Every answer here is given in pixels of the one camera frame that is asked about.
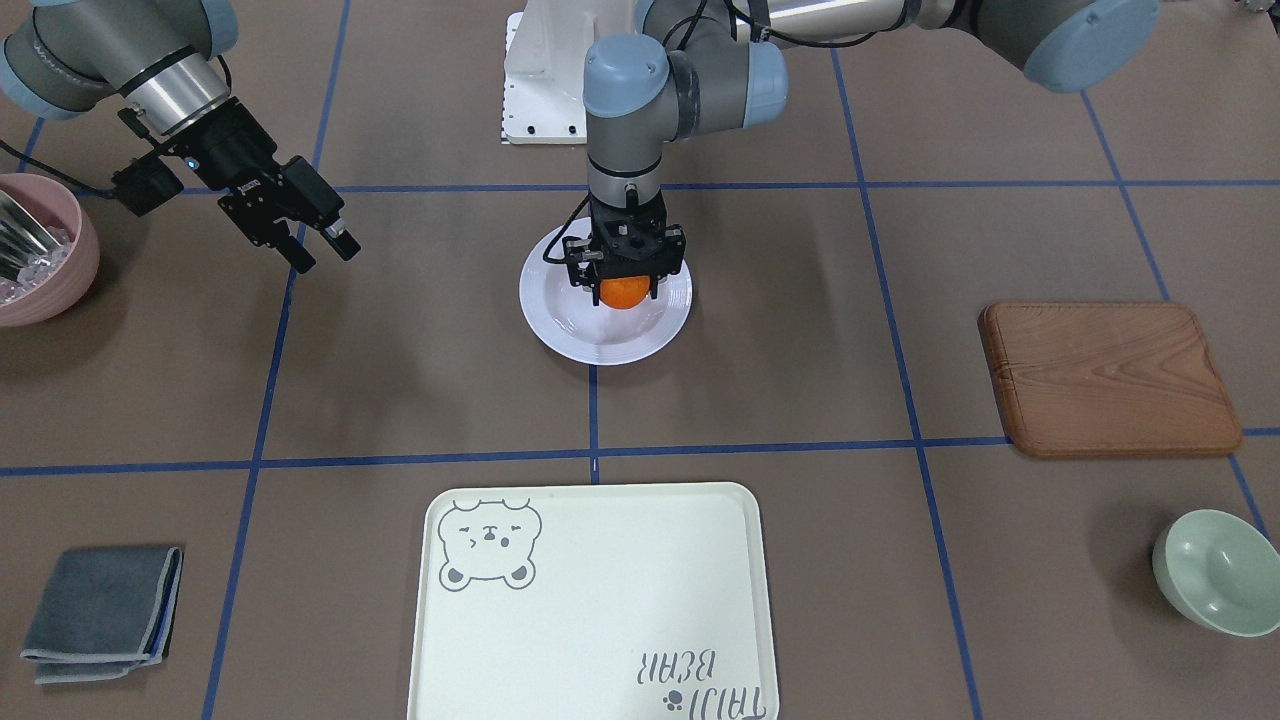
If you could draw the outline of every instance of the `folded cloth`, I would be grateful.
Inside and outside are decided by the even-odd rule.
[[[122,678],[164,657],[173,628],[182,550],[68,550],[45,585],[22,657],[36,684]]]

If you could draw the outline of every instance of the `mint green bowl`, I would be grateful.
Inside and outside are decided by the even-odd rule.
[[[1280,628],[1280,555],[1235,515],[1183,515],[1160,534],[1151,566],[1169,602],[1199,625],[1242,638]]]

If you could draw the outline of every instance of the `wooden cutting board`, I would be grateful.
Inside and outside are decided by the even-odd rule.
[[[1005,432],[1034,457],[1228,455],[1243,432],[1190,310],[997,302],[979,322]]]

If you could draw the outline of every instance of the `white plate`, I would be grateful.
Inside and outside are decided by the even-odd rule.
[[[645,299],[630,310],[593,306],[591,293],[568,283],[563,265],[543,261],[543,249],[559,232],[547,233],[520,273],[520,307],[534,333],[548,347],[579,363],[625,365],[662,350],[685,327],[694,305],[689,263],[678,275],[658,283],[658,299]],[[566,234],[586,237],[591,219],[579,218]],[[558,256],[559,249],[552,251]]]
[[[422,534],[408,720],[778,717],[742,486],[454,489]]]

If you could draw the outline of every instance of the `orange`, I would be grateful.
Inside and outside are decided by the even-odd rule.
[[[649,295],[649,275],[600,281],[600,302],[614,310],[630,310]]]

